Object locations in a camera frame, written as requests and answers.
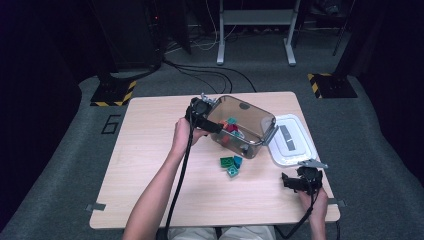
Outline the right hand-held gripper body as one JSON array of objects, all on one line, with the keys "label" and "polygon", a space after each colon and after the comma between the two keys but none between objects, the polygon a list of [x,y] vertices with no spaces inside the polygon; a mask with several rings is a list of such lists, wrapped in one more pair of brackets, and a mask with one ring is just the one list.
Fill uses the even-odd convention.
[{"label": "right hand-held gripper body", "polygon": [[300,177],[300,190],[307,194],[315,194],[322,187],[322,170],[327,169],[328,165],[315,159],[299,161],[298,165],[297,174]]}]

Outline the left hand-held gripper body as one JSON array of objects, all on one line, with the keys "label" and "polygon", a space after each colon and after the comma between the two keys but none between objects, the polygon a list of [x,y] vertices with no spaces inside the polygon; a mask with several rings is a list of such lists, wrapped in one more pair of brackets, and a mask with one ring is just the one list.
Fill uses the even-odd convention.
[{"label": "left hand-held gripper body", "polygon": [[216,100],[207,97],[205,94],[201,94],[200,98],[194,97],[186,109],[185,119],[192,127],[201,128],[215,104]]}]

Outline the white lid with grey handle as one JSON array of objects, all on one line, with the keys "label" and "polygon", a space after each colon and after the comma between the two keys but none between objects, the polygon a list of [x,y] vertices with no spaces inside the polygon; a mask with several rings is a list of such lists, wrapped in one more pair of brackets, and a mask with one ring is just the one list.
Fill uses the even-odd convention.
[{"label": "white lid with grey handle", "polygon": [[276,117],[279,130],[268,148],[274,163],[281,167],[297,165],[301,161],[317,159],[317,151],[306,128],[294,114]]}]

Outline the clear brown plastic storage box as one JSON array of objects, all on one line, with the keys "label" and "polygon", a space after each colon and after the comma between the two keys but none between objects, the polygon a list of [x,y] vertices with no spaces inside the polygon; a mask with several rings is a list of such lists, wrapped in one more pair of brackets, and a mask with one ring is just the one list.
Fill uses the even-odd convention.
[{"label": "clear brown plastic storage box", "polygon": [[[234,136],[227,130],[227,127],[227,129],[222,129],[219,134],[211,134],[211,139],[247,159],[254,158],[261,147],[268,145],[279,130],[276,117],[272,113],[236,97],[224,95],[217,99],[208,119],[219,123],[220,121],[227,122],[229,117],[237,119],[238,132],[241,132],[244,138]],[[224,135],[230,136],[228,144],[222,143]],[[240,146],[243,144],[249,146],[247,154],[243,154],[240,150]]]}]

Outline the person's right hand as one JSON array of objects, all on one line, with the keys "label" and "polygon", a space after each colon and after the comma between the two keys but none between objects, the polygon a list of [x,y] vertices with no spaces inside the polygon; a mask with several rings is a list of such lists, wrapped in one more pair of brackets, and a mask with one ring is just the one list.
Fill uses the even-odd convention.
[{"label": "person's right hand", "polygon": [[298,196],[305,211],[312,208],[309,215],[309,222],[324,223],[328,208],[328,195],[326,191],[321,188],[315,195],[308,195],[305,192],[299,191]]}]

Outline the person's left hand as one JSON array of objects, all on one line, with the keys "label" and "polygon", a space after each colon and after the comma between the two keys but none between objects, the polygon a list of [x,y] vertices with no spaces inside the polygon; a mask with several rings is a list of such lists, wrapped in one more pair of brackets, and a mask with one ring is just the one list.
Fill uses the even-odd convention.
[{"label": "person's left hand", "polygon": [[173,142],[170,150],[170,155],[173,157],[182,158],[188,146],[194,145],[202,136],[207,136],[205,130],[190,129],[190,124],[185,118],[180,118],[174,129]]}]

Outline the person's light trousers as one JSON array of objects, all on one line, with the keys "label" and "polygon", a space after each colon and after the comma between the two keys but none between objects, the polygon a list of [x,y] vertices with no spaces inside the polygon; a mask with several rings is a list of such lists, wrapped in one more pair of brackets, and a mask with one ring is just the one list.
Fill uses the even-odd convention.
[{"label": "person's light trousers", "polygon": [[276,240],[273,226],[223,228],[221,235],[213,227],[171,228],[169,240]]}]

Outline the dark cabinet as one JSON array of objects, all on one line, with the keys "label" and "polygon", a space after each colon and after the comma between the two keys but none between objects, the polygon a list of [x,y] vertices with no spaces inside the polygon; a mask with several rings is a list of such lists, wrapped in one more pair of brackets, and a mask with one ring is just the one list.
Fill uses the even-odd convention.
[{"label": "dark cabinet", "polygon": [[158,0],[91,0],[118,69],[161,64]]}]

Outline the white metal stand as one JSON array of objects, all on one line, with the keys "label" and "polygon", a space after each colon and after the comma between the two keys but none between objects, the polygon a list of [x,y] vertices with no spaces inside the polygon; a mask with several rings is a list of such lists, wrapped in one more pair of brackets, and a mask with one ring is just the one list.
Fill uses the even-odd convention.
[{"label": "white metal stand", "polygon": [[224,0],[219,0],[219,45],[216,63],[224,64],[226,26],[288,26],[287,37],[284,38],[284,48],[289,66],[296,65],[292,40],[297,22],[301,0],[295,0],[292,9],[277,10],[226,10]]}]

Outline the black stand pole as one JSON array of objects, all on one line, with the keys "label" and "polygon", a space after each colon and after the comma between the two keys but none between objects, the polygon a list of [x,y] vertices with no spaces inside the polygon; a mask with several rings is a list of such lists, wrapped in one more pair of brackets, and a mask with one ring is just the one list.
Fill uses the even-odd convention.
[{"label": "black stand pole", "polygon": [[349,18],[351,16],[355,2],[356,2],[356,0],[342,0],[341,6],[342,6],[343,19],[342,19],[341,28],[338,31],[338,39],[337,39],[335,48],[334,48],[333,53],[332,53],[333,56],[336,56],[337,53],[338,53],[338,49],[341,45],[341,41],[342,41],[344,33],[346,31],[346,27],[348,25]]}]

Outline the black yellow striped base plate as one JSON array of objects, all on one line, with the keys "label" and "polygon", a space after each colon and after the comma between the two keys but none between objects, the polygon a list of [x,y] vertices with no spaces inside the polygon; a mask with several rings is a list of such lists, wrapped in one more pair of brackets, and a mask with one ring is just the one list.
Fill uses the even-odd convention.
[{"label": "black yellow striped base plate", "polygon": [[357,94],[347,78],[338,78],[329,73],[309,73],[307,77],[312,91],[318,99],[357,98]]},{"label": "black yellow striped base plate", "polygon": [[93,94],[91,106],[124,106],[126,105],[136,86],[136,81],[114,82],[110,84],[101,83]]}]

